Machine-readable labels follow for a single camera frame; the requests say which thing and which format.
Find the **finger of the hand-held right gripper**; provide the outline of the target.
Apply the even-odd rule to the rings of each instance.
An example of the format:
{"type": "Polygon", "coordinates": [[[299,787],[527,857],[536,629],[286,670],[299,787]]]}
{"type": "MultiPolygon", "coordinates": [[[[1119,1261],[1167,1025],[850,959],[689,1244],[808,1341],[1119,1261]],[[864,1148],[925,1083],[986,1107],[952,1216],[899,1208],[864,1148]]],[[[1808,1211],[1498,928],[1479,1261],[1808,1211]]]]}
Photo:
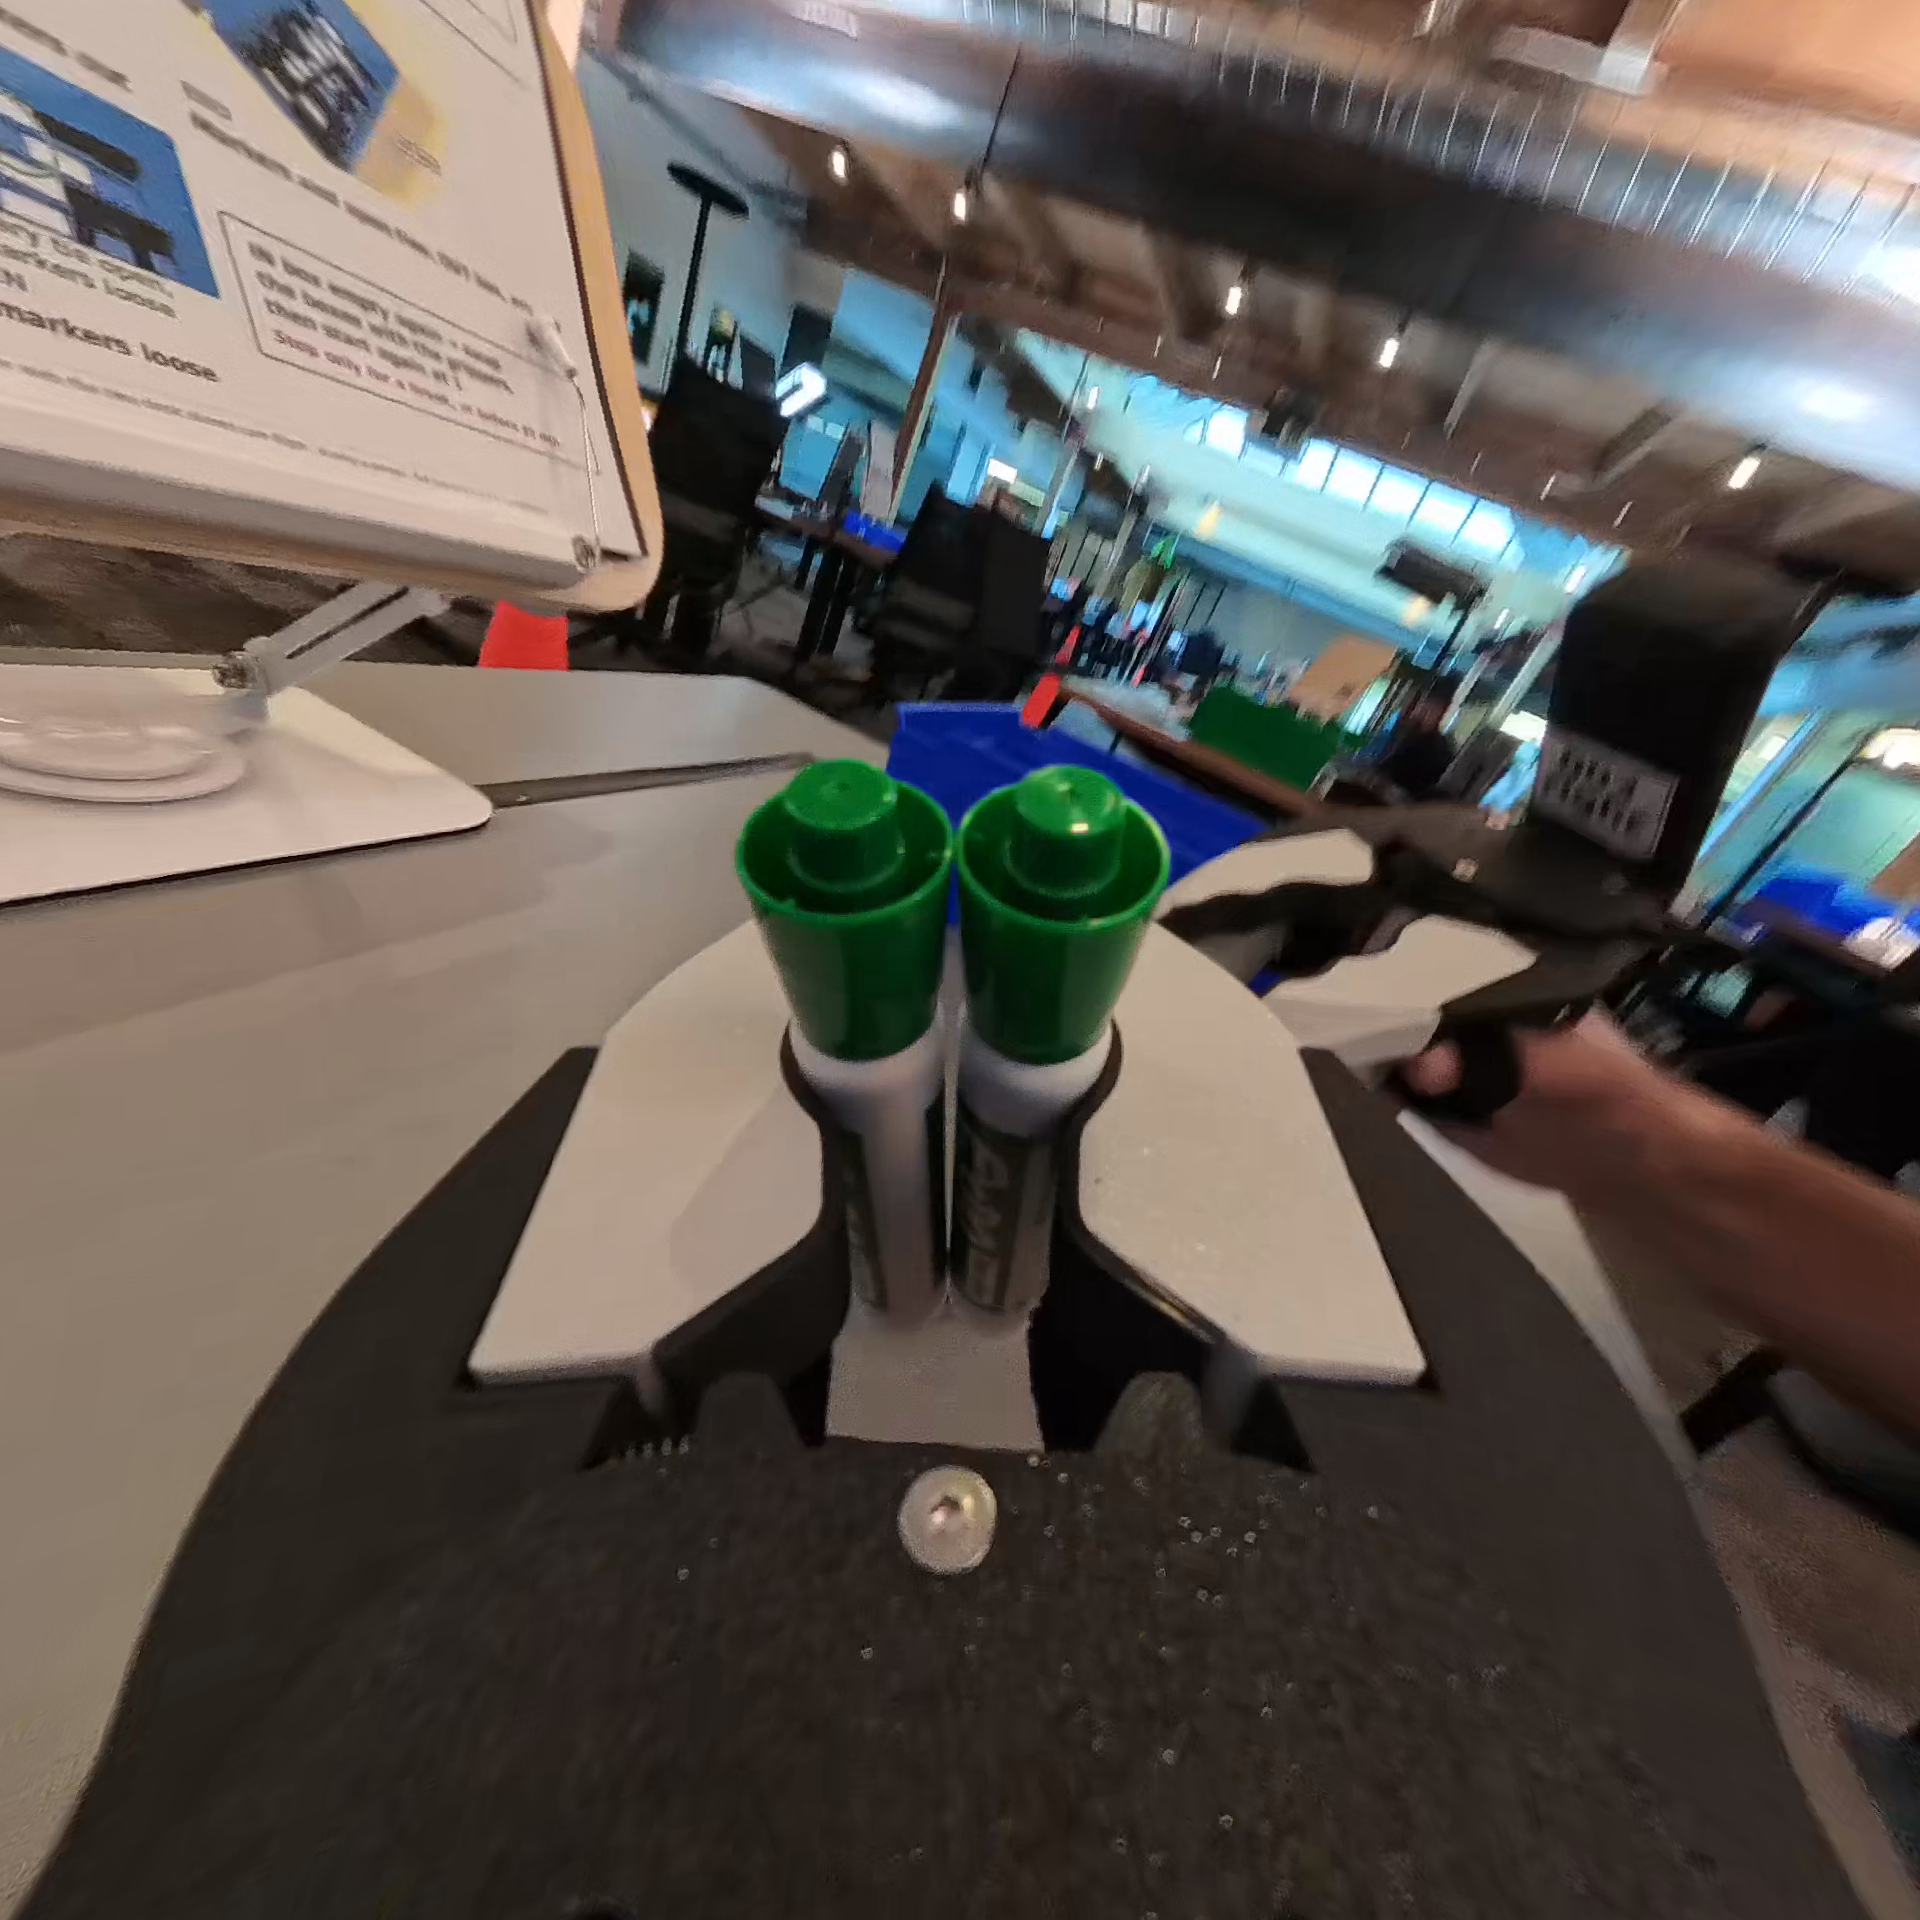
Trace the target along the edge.
{"type": "Polygon", "coordinates": [[[1381,881],[1368,839],[1316,831],[1199,866],[1167,891],[1161,927],[1232,980],[1310,980],[1398,943],[1408,908],[1381,881]]]}
{"type": "Polygon", "coordinates": [[[1278,983],[1265,1008],[1300,1048],[1329,1050],[1348,1070],[1392,1070],[1435,1043],[1451,997],[1518,975],[1534,959],[1501,928],[1414,920],[1381,952],[1278,983]]]}

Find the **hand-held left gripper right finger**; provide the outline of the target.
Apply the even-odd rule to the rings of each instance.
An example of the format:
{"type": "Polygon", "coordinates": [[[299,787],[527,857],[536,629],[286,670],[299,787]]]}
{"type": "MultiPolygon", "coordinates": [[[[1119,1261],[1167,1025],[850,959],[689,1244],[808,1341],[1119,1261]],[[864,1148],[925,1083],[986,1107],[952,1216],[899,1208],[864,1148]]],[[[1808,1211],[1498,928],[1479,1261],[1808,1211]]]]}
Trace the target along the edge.
{"type": "Polygon", "coordinates": [[[1161,927],[1058,1133],[1039,1427],[1106,1427],[1144,1378],[1187,1385],[1204,1427],[1414,1413],[1427,1388],[1300,1048],[1161,927]]]}

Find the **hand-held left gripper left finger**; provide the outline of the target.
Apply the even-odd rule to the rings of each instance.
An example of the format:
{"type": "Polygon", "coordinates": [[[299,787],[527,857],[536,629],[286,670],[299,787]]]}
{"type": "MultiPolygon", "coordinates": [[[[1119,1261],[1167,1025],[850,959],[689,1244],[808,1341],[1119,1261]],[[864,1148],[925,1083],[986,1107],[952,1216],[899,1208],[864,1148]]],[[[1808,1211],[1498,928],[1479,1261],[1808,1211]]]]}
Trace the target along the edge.
{"type": "Polygon", "coordinates": [[[622,1381],[693,1419],[725,1378],[822,1373],[850,1309],[844,1158],[788,1065],[756,927],[652,986],[598,1048],[469,1378],[622,1381]]]}

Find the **green dry erase marker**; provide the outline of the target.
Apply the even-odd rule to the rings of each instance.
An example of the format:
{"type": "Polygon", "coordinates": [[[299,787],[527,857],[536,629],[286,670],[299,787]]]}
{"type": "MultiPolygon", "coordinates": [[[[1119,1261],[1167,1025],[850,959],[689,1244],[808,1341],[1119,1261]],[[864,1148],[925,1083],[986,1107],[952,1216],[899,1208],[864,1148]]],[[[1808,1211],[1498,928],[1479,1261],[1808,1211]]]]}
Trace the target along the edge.
{"type": "Polygon", "coordinates": [[[828,1114],[850,1291],[924,1328],[949,1287],[952,822],[868,763],[811,763],[737,835],[737,876],[788,997],[788,1050],[828,1114]]]}
{"type": "Polygon", "coordinates": [[[1022,1318],[1049,1287],[1058,1141],[1107,1070],[1168,866],[1161,827],[1082,765],[1033,769],[958,827],[949,1281],[977,1317],[1022,1318]]]}

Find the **person's right forearm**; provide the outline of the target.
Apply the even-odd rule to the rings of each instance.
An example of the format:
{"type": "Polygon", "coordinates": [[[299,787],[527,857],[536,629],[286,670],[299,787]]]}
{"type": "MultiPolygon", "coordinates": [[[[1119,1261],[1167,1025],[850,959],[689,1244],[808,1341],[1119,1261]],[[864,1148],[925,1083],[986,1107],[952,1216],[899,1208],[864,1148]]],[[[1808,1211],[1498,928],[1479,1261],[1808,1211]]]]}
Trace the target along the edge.
{"type": "Polygon", "coordinates": [[[1584,1133],[1584,1197],[1651,1264],[1917,1427],[1917,1197],[1662,1075],[1596,1100],[1584,1133]]]}

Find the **grey desk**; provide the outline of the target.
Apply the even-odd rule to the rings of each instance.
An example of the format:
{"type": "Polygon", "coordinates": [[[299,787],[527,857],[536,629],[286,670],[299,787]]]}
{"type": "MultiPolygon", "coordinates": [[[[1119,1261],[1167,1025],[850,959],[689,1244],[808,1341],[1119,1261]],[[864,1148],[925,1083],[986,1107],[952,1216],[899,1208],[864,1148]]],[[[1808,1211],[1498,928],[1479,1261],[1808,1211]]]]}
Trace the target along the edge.
{"type": "Polygon", "coordinates": [[[1752,1705],[1690,1500],[1546,1281],[1310,1070],[1435,1385],[977,1458],[725,1388],[477,1388],[598,1001],[416,946],[508,834],[3,943],[3,1577],[167,1574],[18,1916],[1733,1916],[1752,1705]],[[384,966],[409,966],[384,986],[384,966]]]}

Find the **person's right hand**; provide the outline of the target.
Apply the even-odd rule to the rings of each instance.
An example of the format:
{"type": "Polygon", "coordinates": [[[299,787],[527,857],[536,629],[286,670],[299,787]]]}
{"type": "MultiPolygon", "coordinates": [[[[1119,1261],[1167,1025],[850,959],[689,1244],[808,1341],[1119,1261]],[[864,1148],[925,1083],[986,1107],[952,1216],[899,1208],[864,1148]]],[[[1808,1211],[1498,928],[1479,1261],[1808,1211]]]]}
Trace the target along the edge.
{"type": "Polygon", "coordinates": [[[1518,1092],[1492,1118],[1442,1114],[1461,1075],[1461,1043],[1435,1043],[1398,1071],[1404,1105],[1472,1158],[1578,1204],[1638,1197],[1683,1173],[1725,1130],[1725,1112],[1657,1070],[1604,1011],[1524,1030],[1518,1092]]]}

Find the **blue plastic bin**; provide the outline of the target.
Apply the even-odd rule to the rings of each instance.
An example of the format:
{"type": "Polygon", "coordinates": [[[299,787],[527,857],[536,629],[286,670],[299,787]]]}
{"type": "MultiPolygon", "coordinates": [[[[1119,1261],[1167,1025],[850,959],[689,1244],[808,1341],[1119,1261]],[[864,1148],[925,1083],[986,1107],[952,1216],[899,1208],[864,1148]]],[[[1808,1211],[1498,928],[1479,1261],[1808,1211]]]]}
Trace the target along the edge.
{"type": "Polygon", "coordinates": [[[900,703],[895,713],[887,773],[929,792],[952,831],[986,792],[1043,765],[1094,769],[1140,803],[1167,834],[1168,881],[1265,831],[1252,810],[1149,765],[1137,750],[1117,750],[1117,732],[1075,703],[1049,731],[1022,722],[1017,703],[900,703]]]}

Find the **green box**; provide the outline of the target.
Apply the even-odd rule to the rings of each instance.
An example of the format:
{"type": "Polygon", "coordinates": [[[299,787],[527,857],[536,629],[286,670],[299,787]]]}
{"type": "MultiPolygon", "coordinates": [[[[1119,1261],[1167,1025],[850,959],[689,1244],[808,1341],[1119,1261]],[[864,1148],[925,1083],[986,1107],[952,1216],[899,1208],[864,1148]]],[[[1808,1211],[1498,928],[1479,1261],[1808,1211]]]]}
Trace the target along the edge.
{"type": "Polygon", "coordinates": [[[1194,703],[1187,716],[1187,741],[1300,792],[1310,792],[1333,763],[1344,763],[1364,747],[1364,735],[1336,722],[1300,716],[1288,703],[1261,703],[1227,683],[1212,683],[1194,703]]]}

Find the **wooden white book stand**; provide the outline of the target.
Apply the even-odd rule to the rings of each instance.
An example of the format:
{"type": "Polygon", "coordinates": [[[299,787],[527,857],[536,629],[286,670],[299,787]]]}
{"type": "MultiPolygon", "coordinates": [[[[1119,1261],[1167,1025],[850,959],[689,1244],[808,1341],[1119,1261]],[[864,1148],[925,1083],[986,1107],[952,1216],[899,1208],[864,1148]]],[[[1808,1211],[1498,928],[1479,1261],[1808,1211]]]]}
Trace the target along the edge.
{"type": "Polygon", "coordinates": [[[572,52],[539,4],[539,46],[567,219],[583,263],[590,369],[637,555],[602,555],[563,591],[436,574],[390,561],[266,542],[181,542],[179,530],[10,518],[3,533],[112,542],[197,561],[280,564],[345,585],[316,610],[250,638],[203,676],[156,665],[3,665],[3,901],[42,901],[146,881],[449,835],[494,803],[310,697],[303,683],[448,602],[528,610],[631,610],[663,567],[663,509],[620,299],[604,183],[572,52]]]}

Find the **black floor lamp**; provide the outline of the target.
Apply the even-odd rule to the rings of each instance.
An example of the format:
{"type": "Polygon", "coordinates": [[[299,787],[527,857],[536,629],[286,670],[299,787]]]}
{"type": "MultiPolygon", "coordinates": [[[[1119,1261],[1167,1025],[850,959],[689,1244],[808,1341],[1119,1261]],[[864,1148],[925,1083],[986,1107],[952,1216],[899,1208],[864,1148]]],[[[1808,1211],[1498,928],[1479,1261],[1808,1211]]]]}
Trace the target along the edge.
{"type": "Polygon", "coordinates": [[[744,220],[751,214],[744,192],[730,186],[725,179],[716,179],[712,172],[689,163],[689,160],[670,160],[670,179],[675,189],[683,189],[693,200],[693,237],[687,253],[687,280],[683,280],[683,305],[681,305],[681,326],[675,326],[675,352],[670,359],[670,377],[681,369],[689,348],[689,326],[693,326],[693,305],[703,280],[703,253],[709,253],[709,226],[719,214],[744,220]]]}

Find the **printed instruction sheet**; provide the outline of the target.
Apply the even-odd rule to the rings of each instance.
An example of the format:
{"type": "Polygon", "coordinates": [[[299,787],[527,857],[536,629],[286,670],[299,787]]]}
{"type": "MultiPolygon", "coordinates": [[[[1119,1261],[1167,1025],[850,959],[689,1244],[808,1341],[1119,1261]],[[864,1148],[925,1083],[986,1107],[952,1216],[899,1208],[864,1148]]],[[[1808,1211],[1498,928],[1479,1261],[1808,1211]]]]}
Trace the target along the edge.
{"type": "Polygon", "coordinates": [[[3,4],[10,518],[563,591],[637,526],[539,4],[3,4]]]}

